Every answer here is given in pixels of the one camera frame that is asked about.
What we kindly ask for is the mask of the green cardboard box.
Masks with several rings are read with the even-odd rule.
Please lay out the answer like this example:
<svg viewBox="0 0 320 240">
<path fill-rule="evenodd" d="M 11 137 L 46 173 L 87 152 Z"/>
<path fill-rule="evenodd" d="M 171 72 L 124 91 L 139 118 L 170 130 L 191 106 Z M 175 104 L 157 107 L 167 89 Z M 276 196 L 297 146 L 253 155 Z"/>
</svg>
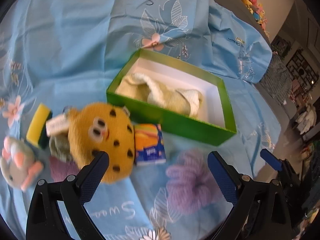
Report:
<svg viewBox="0 0 320 240">
<path fill-rule="evenodd" d="M 144 73 L 172 88 L 196 89 L 203 102 L 196 118 L 119 94 L 127 74 Z M 131 120 L 160 124 L 163 131 L 219 146 L 236 134 L 236 123 L 223 79 L 174 57 L 140 49 L 130 57 L 106 91 L 108 103 L 127 107 Z"/>
</svg>

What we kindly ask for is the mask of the cream yellow waffle towel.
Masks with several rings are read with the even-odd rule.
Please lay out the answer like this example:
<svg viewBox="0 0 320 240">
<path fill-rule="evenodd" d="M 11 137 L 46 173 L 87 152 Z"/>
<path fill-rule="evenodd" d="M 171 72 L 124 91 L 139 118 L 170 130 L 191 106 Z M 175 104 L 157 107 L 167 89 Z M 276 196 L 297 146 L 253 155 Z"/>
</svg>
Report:
<svg viewBox="0 0 320 240">
<path fill-rule="evenodd" d="M 116 93 L 192 118 L 198 116 L 203 101 L 196 89 L 172 88 L 139 72 L 125 75 Z"/>
</svg>

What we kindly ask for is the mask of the grey elephant plush toy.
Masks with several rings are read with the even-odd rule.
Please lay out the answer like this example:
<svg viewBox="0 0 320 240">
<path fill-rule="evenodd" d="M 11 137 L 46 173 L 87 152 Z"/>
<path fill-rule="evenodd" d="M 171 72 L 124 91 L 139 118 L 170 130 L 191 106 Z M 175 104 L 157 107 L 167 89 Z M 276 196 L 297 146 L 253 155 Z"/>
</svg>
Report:
<svg viewBox="0 0 320 240">
<path fill-rule="evenodd" d="M 7 184 L 25 192 L 43 170 L 33 150 L 23 141 L 6 136 L 1 153 L 1 173 Z"/>
</svg>

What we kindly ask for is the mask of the light blue floral sheet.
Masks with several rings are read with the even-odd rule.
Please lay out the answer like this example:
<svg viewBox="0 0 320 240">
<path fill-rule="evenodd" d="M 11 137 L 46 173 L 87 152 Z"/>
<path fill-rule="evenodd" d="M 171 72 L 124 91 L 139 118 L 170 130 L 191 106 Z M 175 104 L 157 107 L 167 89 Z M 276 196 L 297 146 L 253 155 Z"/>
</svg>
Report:
<svg viewBox="0 0 320 240">
<path fill-rule="evenodd" d="M 17 0 L 1 22 L 1 137 L 24 138 L 39 104 L 54 115 L 106 100 L 106 90 L 143 46 L 223 79 L 236 133 L 217 148 L 255 177 L 260 150 L 274 149 L 280 124 L 254 87 L 272 51 L 262 35 L 214 0 Z M 167 161 L 101 184 L 85 208 L 106 239 L 202 239 L 227 217 L 212 177 L 179 211 L 186 187 L 172 174 L 206 166 L 215 148 L 164 133 Z"/>
</svg>

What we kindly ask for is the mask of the plush toy pile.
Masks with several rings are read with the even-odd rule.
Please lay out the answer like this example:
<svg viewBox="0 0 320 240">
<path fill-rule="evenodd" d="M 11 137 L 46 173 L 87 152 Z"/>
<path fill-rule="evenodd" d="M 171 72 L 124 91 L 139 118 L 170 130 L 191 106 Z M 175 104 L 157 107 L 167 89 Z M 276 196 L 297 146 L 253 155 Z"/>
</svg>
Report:
<svg viewBox="0 0 320 240">
<path fill-rule="evenodd" d="M 263 9 L 263 5 L 258 2 L 258 0 L 241 0 L 244 3 L 245 7 L 249 10 L 249 12 L 254 17 L 257 24 L 263 29 L 267 38 L 270 38 L 268 31 L 266 31 L 267 19 L 265 17 L 265 11 Z"/>
</svg>

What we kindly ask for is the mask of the yellow spotted plush toy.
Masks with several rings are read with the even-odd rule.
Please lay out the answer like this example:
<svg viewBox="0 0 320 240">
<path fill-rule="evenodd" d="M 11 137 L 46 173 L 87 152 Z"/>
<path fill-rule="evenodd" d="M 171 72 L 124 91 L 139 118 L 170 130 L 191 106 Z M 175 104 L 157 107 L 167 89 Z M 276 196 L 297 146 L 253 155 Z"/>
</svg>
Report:
<svg viewBox="0 0 320 240">
<path fill-rule="evenodd" d="M 135 161 L 135 133 L 122 108 L 94 102 L 81 110 L 71 108 L 67 118 L 70 153 L 79 169 L 103 151 L 109 156 L 103 183 L 113 184 L 131 174 Z"/>
</svg>

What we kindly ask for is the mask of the mauve purple cloth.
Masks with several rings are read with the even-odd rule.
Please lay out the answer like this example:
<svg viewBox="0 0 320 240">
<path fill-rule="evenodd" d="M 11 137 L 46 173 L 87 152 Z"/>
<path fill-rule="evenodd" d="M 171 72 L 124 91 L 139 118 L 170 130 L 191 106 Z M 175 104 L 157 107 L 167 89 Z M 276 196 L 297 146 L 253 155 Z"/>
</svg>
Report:
<svg viewBox="0 0 320 240">
<path fill-rule="evenodd" d="M 77 175 L 79 169 L 75 162 L 63 162 L 56 157 L 50 156 L 50 175 L 54 182 L 63 181 L 69 175 Z"/>
</svg>

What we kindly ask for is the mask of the lilac fluffy scrunchie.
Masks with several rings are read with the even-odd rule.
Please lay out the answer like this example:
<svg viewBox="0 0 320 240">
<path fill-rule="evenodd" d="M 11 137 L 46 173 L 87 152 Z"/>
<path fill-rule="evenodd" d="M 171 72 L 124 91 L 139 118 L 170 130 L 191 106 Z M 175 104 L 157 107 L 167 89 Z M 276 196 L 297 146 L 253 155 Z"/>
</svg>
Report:
<svg viewBox="0 0 320 240">
<path fill-rule="evenodd" d="M 193 214 L 222 198 L 204 154 L 197 149 L 180 153 L 165 173 L 169 178 L 168 205 L 183 215 Z"/>
</svg>

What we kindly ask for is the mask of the blue orange tissue pack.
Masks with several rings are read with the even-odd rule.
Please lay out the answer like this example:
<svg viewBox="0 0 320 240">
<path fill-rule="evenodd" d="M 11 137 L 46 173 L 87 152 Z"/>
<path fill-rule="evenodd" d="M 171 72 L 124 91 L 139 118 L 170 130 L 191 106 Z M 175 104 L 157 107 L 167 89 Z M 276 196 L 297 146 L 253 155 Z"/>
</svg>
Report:
<svg viewBox="0 0 320 240">
<path fill-rule="evenodd" d="M 165 163 L 167 158 L 160 124 L 136 124 L 134 128 L 136 165 Z"/>
</svg>

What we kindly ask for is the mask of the dark wall shelf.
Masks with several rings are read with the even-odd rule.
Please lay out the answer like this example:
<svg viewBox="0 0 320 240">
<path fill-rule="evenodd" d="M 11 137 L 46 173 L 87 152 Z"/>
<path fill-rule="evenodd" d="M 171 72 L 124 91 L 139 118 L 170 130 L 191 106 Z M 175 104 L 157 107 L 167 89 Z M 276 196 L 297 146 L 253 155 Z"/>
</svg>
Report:
<svg viewBox="0 0 320 240">
<path fill-rule="evenodd" d="M 296 50 L 290 61 L 286 64 L 290 72 L 291 80 L 297 80 L 302 94 L 312 91 L 317 81 L 319 80 L 319 73 L 314 71 L 305 57 L 302 55 L 302 49 Z"/>
</svg>

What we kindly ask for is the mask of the yellow green sponge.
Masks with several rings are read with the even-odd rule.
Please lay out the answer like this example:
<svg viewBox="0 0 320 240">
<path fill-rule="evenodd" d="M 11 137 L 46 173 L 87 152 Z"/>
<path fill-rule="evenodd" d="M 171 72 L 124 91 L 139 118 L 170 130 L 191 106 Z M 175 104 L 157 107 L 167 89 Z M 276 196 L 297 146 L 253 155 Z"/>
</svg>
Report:
<svg viewBox="0 0 320 240">
<path fill-rule="evenodd" d="M 46 122 L 52 118 L 52 111 L 44 104 L 39 104 L 30 122 L 26 140 L 36 148 L 45 149 L 49 143 Z"/>
</svg>

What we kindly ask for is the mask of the grey sofa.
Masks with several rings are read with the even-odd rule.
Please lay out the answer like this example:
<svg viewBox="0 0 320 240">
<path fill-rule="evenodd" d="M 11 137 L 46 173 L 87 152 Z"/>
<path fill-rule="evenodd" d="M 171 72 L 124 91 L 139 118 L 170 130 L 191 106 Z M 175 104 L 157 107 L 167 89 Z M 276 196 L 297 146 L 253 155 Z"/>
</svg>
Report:
<svg viewBox="0 0 320 240">
<path fill-rule="evenodd" d="M 255 21 L 252 14 L 240 0 L 214 0 L 219 5 L 232 11 L 236 17 L 255 28 L 266 40 L 267 36 L 263 29 Z M 289 102 L 291 90 L 291 79 L 289 71 L 285 67 L 279 55 L 272 56 L 271 63 L 263 75 L 262 80 L 255 87 L 262 94 L 267 104 L 271 107 L 280 123 L 288 123 L 290 118 L 295 115 L 293 103 Z"/>
</svg>

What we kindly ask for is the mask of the sage green cloth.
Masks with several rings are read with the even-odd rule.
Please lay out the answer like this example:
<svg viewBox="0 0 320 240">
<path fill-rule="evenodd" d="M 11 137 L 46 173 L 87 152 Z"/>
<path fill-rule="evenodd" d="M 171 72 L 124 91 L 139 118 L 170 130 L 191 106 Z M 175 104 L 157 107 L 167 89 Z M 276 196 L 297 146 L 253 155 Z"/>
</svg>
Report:
<svg viewBox="0 0 320 240">
<path fill-rule="evenodd" d="M 66 134 L 58 134 L 49 139 L 50 153 L 53 157 L 64 163 L 69 163 L 73 160 L 70 152 L 70 144 Z"/>
</svg>

